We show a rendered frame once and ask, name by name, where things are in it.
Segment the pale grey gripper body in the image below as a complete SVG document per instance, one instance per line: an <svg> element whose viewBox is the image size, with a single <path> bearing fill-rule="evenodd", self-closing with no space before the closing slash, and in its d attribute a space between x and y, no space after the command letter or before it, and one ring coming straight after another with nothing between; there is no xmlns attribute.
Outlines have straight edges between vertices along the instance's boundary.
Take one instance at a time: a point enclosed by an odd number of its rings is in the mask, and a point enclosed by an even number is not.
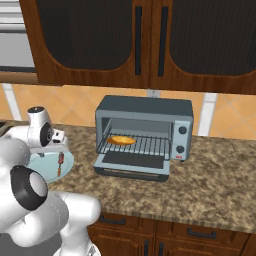
<svg viewBox="0 0 256 256"><path fill-rule="evenodd" d="M46 147L39 148L37 150L38 154L46 154L46 153L60 153L60 152L68 152L69 151L69 141L65 139L61 143L49 143Z"/></svg>

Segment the red brown kebab skewer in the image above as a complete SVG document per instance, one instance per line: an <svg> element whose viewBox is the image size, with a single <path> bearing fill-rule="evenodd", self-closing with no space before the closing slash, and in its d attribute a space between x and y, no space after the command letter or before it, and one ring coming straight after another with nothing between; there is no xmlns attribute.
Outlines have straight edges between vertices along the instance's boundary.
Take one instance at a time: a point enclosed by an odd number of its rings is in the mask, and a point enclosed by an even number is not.
<svg viewBox="0 0 256 256"><path fill-rule="evenodd" d="M64 153L60 152L58 156L58 171L57 171L57 177L60 177L61 175L61 165L64 162Z"/></svg>

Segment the golden baguette bread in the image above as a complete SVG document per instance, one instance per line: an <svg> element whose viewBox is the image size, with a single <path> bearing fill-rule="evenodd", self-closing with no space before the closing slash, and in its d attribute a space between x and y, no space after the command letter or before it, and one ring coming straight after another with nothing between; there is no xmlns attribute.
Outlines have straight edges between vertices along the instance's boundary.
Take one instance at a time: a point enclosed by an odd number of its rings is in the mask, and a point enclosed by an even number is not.
<svg viewBox="0 0 256 256"><path fill-rule="evenodd" d="M110 136L107 139L107 142L110 144L126 146L134 144L136 140L128 136Z"/></svg>

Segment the grey toaster oven door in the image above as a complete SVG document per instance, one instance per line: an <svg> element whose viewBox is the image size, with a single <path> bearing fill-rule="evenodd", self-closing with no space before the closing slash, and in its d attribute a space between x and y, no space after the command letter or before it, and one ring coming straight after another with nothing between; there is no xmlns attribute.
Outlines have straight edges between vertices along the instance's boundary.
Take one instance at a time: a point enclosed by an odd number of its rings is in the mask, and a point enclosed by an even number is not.
<svg viewBox="0 0 256 256"><path fill-rule="evenodd" d="M165 182L170 175L170 161L163 156L107 152L98 156L94 170L104 176Z"/></svg>

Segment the metal toaster oven rack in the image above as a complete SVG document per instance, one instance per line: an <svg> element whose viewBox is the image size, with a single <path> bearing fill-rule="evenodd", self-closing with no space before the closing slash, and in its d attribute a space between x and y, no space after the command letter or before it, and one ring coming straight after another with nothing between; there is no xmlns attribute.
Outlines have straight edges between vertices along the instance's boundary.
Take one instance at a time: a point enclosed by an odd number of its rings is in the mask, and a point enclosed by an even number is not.
<svg viewBox="0 0 256 256"><path fill-rule="evenodd" d="M113 141L114 137L127 137L133 143L121 144ZM153 135L131 135L131 134L112 134L105 136L97 149L99 153L107 152L132 153L147 156L162 156L170 158L170 142L167 138Z"/></svg>

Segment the grey toaster oven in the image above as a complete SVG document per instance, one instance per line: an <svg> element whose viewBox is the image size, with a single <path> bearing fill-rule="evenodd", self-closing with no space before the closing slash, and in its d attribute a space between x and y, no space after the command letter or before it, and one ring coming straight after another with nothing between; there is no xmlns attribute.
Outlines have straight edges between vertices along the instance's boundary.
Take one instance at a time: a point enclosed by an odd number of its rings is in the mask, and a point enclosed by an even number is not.
<svg viewBox="0 0 256 256"><path fill-rule="evenodd" d="M183 99L107 95L95 112L96 150L112 134L153 135L170 142L169 160L186 161L190 155L194 115L192 102ZM186 134L178 129L184 126ZM178 153L177 146L185 151Z"/></svg>

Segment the brown wooden base cupboard door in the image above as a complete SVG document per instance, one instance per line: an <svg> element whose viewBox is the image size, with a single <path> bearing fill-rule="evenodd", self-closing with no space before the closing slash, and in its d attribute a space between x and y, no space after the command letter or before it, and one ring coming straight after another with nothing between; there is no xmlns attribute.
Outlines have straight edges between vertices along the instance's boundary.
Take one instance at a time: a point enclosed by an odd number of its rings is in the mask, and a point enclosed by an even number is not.
<svg viewBox="0 0 256 256"><path fill-rule="evenodd" d="M164 243L163 256L241 256L241 250L201 242L156 238L155 255L158 256L159 243Z"/></svg>
<svg viewBox="0 0 256 256"><path fill-rule="evenodd" d="M101 256L144 256L145 240L149 241L148 256L154 253L153 235L98 228L89 229L89 235Z"/></svg>

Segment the brown glass-panel cupboard door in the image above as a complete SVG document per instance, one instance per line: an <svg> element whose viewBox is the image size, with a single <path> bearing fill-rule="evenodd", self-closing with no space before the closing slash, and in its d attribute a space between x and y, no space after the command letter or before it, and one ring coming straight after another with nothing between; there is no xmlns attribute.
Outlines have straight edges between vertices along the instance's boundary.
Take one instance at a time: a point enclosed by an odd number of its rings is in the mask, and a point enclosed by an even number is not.
<svg viewBox="0 0 256 256"><path fill-rule="evenodd" d="M159 77L163 6L168 21ZM256 95L256 0L153 0L150 87Z"/></svg>
<svg viewBox="0 0 256 256"><path fill-rule="evenodd" d="M146 89L152 0L19 0L42 84ZM135 7L142 6L135 75Z"/></svg>

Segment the light blue round plate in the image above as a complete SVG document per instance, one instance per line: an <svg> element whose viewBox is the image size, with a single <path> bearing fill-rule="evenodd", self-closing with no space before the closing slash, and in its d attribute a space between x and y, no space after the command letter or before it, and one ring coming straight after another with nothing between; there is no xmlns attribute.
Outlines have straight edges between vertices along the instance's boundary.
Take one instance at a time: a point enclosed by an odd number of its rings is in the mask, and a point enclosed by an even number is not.
<svg viewBox="0 0 256 256"><path fill-rule="evenodd" d="M47 183L53 183L65 177L74 165L74 156L68 152L64 153L64 162L61 165L61 175L57 177L59 153L38 154L37 149L31 150L31 157L28 167L38 172Z"/></svg>

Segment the brown wooden drawer front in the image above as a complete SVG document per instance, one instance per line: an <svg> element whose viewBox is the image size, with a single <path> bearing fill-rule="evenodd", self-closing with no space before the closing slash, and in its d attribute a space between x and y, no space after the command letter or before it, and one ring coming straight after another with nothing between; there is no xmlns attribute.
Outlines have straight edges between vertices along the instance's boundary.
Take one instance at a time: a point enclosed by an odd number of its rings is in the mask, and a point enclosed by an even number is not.
<svg viewBox="0 0 256 256"><path fill-rule="evenodd" d="M212 231L216 232L216 239L207 239L187 235L187 229L192 228L194 232L202 232L210 234ZM203 227L189 224L173 223L171 226L171 232L173 235L179 238L185 238L190 240L205 241L207 243L223 244L235 248L240 248L248 238L247 233L224 230L212 227Z"/></svg>
<svg viewBox="0 0 256 256"><path fill-rule="evenodd" d="M136 216L127 216L114 213L103 212L105 218L120 220L126 218L125 225L114 225L108 223L102 223L99 219L89 226L89 229L109 229L113 231L132 232L132 233L143 233L143 234L154 234L156 221L148 218L141 218Z"/></svg>

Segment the silver range hood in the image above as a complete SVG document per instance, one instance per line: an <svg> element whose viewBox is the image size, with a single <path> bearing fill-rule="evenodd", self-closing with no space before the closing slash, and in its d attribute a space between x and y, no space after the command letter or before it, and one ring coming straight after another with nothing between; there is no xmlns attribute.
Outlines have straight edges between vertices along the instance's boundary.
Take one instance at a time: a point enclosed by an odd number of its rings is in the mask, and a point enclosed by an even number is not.
<svg viewBox="0 0 256 256"><path fill-rule="evenodd" d="M0 0L0 71L36 71L19 0Z"/></svg>

